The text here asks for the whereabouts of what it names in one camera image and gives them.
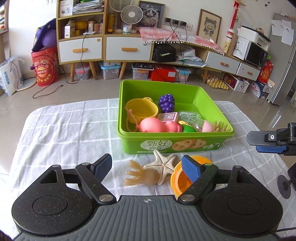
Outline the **orange toy plate stack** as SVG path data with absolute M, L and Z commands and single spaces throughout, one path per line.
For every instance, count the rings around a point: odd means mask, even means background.
M 203 156 L 195 155 L 192 156 L 192 158 L 199 164 L 213 163 L 211 160 Z M 182 161 L 179 161 L 170 178 L 171 189 L 173 190 L 175 197 L 178 198 L 188 187 L 190 187 L 191 184 L 192 182 L 182 170 Z

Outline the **black bag on shelf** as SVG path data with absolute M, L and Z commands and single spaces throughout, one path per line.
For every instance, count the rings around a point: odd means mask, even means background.
M 157 63 L 175 62 L 176 49 L 169 44 L 156 44 L 152 59 Z

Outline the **framed cartoon girl picture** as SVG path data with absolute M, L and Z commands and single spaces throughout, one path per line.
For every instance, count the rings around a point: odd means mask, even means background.
M 200 9 L 199 22 L 197 27 L 197 36 L 210 40 L 214 43 L 218 42 L 222 17 Z

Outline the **purple toy grapes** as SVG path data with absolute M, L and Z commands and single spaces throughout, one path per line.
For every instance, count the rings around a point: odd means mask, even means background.
M 175 99 L 172 94 L 165 94 L 159 98 L 158 106 L 162 113 L 173 113 L 175 111 Z

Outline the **silver refrigerator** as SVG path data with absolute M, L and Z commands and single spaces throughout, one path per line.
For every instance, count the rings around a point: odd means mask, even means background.
M 267 99 L 281 105 L 295 82 L 295 21 L 275 13 L 269 38 L 269 55 L 273 63 L 269 79 L 274 87 Z

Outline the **framed cat picture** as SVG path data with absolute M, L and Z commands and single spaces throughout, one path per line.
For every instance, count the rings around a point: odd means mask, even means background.
M 149 1 L 139 1 L 138 6 L 143 12 L 143 17 L 138 27 L 160 28 L 162 24 L 165 4 L 153 3 Z

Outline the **tan rubber octopus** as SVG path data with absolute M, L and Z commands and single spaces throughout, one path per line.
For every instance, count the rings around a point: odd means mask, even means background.
M 159 174 L 156 170 L 144 169 L 138 162 L 133 160 L 129 161 L 128 166 L 132 168 L 132 170 L 126 171 L 126 174 L 131 176 L 131 178 L 125 178 L 125 186 L 134 186 L 138 184 L 153 186 L 158 183 Z
M 223 123 L 222 121 L 215 121 L 212 125 L 213 132 L 231 132 L 231 128 L 227 123 Z

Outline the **small white desk fan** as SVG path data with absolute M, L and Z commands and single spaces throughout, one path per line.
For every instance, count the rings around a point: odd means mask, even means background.
M 139 6 L 128 5 L 121 11 L 120 17 L 124 22 L 122 32 L 124 34 L 130 34 L 132 32 L 132 26 L 142 20 L 143 11 Z

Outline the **black microwave oven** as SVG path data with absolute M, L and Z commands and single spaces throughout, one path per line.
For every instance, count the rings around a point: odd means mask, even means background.
M 233 56 L 257 67 L 263 67 L 266 63 L 268 52 L 254 42 L 238 37 Z

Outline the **red flat box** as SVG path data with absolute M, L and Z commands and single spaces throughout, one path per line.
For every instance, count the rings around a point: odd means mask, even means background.
M 154 64 L 154 69 L 149 74 L 151 81 L 174 82 L 176 70 L 171 65 Z

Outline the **red printed bucket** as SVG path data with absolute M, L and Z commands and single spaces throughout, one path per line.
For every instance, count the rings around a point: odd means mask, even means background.
M 59 79 L 59 62 L 57 47 L 43 49 L 39 52 L 32 52 L 32 66 L 37 84 L 46 87 Z

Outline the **white shopping bag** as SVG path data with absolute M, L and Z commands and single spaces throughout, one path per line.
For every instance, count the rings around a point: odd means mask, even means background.
M 1 88 L 11 96 L 23 85 L 23 77 L 19 66 L 19 58 L 15 55 L 1 63 Z

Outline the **pink table runner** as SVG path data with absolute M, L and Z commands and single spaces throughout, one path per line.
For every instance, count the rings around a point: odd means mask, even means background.
M 178 32 L 173 30 L 165 30 L 151 27 L 137 27 L 141 35 L 143 43 L 186 43 L 195 46 L 211 49 L 216 53 L 224 55 L 224 51 L 214 42 L 204 39 L 202 37 L 189 34 L 187 32 Z

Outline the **purple plush toy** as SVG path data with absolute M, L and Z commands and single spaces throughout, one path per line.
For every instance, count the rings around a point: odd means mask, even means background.
M 32 52 L 39 52 L 44 48 L 56 47 L 56 19 L 53 18 L 45 25 L 39 27 L 37 29 L 35 39 Z

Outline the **pink clear capsule ball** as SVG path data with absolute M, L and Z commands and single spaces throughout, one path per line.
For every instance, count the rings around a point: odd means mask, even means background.
M 213 126 L 207 120 L 197 120 L 197 122 L 193 125 L 197 132 L 213 132 Z

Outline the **green plastic cookie bin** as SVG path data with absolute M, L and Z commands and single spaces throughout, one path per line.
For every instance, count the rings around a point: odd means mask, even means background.
M 234 129 L 199 86 L 123 80 L 117 132 L 127 154 L 216 150 Z

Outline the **toy corn cob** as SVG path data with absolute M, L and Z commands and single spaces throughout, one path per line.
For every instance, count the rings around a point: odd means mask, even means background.
M 179 120 L 178 123 L 181 125 L 183 133 L 195 133 L 196 132 L 196 129 L 194 127 L 192 127 L 191 125 L 189 125 L 187 122 Z

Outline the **beige starfish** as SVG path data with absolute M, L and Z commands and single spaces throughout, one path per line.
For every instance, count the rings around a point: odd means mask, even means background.
M 168 174 L 174 172 L 174 161 L 177 159 L 176 155 L 164 156 L 158 150 L 154 150 L 155 161 L 144 166 L 144 169 L 151 169 L 157 171 L 159 179 L 157 184 L 162 185 Z

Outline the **pink toy pig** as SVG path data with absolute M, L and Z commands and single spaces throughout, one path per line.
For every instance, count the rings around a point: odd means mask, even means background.
M 145 118 L 136 128 L 141 133 L 182 133 L 179 123 L 173 121 L 161 122 L 157 118 Z

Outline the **wooden cabinet with drawers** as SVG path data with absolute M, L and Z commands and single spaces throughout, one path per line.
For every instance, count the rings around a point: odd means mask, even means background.
M 108 1 L 103 1 L 104 10 L 93 13 L 63 16 L 60 10 L 61 4 L 57 1 L 56 35 L 60 65 L 69 64 L 71 81 L 75 81 L 75 69 L 79 64 L 86 63 L 89 66 L 93 78 L 97 78 L 95 63 L 99 61 L 120 62 L 119 78 L 125 73 L 127 63 L 154 63 L 152 59 L 154 47 L 157 43 L 143 43 L 140 33 L 135 34 L 108 34 Z M 101 33 L 79 35 L 66 38 L 64 28 L 69 21 L 98 19 L 102 17 L 103 25 Z M 221 55 L 211 49 L 184 43 L 168 43 L 181 48 L 191 47 L 195 49 L 197 56 L 205 62 L 205 72 L 224 72 L 232 75 L 256 80 L 259 76 L 259 68 L 252 66 L 238 58 L 226 53 Z

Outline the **grey checked cloth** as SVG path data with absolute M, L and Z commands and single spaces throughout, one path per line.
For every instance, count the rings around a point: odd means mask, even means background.
M 280 156 L 262 154 L 246 141 L 256 125 L 232 102 L 217 106 L 234 127 L 234 136 L 217 150 L 206 146 L 201 155 L 221 169 L 243 166 L 256 177 L 283 206 L 280 236 L 295 235 L 295 193 L 285 199 L 278 190 L 278 176 L 288 168 Z M 117 134 L 118 99 L 103 99 L 46 106 L 26 119 L 11 165 L 11 194 L 16 199 L 50 166 L 72 169 L 84 162 L 93 163 L 106 153 L 113 159 L 112 170 L 103 185 L 116 197 L 121 195 L 172 194 L 169 180 L 162 185 L 124 186 L 128 161 L 141 165 L 154 161 L 152 154 L 128 155 Z

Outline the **pink toy block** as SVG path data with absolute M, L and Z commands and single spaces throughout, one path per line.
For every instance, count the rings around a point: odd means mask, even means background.
M 178 121 L 178 112 L 160 113 L 157 115 L 157 119 L 163 123 L 166 123 L 167 121 L 177 122 Z

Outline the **white printer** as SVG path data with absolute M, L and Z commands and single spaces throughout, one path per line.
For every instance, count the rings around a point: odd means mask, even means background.
M 269 50 L 271 40 L 258 30 L 249 28 L 247 26 L 242 26 L 238 28 L 238 36 L 250 40 L 265 51 Z

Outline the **yellow toy pot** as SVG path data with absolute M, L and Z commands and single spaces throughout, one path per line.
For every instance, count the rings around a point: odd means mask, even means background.
M 125 105 L 127 120 L 132 124 L 139 124 L 145 118 L 155 118 L 159 108 L 152 98 L 134 98 Z

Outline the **egg carton tray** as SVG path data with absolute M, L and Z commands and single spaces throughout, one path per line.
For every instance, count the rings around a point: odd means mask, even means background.
M 228 85 L 220 78 L 214 75 L 204 75 L 201 74 L 201 78 L 204 83 L 206 83 L 211 88 L 218 88 L 223 90 L 228 90 Z

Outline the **clear plastic case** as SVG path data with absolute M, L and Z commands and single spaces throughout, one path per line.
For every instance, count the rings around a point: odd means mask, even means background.
M 188 124 L 193 124 L 196 121 L 201 120 L 202 117 L 198 112 L 190 112 L 190 111 L 179 111 L 178 112 L 178 120 L 184 121 Z

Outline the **clear storage box blue lid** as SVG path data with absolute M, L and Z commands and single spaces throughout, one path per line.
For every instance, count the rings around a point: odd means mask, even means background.
M 121 69 L 120 62 L 104 62 L 100 61 L 99 66 L 102 70 L 102 76 L 104 80 L 117 79 Z

